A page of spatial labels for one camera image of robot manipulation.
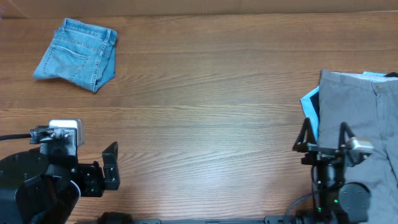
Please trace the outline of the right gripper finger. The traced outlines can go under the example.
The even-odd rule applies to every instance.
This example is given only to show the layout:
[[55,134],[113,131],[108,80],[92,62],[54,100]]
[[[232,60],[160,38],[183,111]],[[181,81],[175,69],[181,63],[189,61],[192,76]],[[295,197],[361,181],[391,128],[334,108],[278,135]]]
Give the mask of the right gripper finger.
[[355,134],[352,132],[351,128],[348,126],[346,122],[342,122],[340,124],[340,132],[339,132],[339,140],[338,140],[338,148],[342,148],[346,145],[345,137],[348,136],[349,139],[355,137]]
[[315,135],[313,133],[310,118],[305,118],[292,150],[296,152],[308,152],[310,147],[316,145],[317,140],[315,139]]

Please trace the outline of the light blue denim jeans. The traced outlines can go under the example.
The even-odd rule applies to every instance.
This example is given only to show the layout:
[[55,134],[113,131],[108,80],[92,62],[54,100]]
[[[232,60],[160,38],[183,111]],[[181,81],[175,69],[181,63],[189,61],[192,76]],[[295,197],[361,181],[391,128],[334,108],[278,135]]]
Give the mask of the light blue denim jeans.
[[113,29],[66,18],[33,77],[62,78],[96,93],[115,77],[117,37]]

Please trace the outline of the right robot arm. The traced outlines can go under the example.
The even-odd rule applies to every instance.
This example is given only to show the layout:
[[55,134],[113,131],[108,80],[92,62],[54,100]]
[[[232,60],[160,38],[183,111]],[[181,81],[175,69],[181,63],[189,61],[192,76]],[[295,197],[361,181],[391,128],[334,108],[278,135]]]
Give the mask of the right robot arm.
[[340,124],[338,147],[320,147],[309,118],[305,118],[293,151],[311,167],[312,192],[284,213],[284,223],[363,223],[368,221],[371,192],[362,183],[347,182],[347,168],[364,162],[374,146],[358,138],[346,122]]

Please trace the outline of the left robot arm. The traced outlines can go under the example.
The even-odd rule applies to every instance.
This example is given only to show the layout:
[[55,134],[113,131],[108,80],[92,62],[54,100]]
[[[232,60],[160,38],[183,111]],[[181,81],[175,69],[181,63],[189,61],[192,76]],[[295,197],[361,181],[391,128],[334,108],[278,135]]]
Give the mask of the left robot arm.
[[1,223],[65,223],[81,197],[102,197],[120,186],[118,143],[103,164],[78,162],[77,128],[38,126],[36,147],[1,159]]

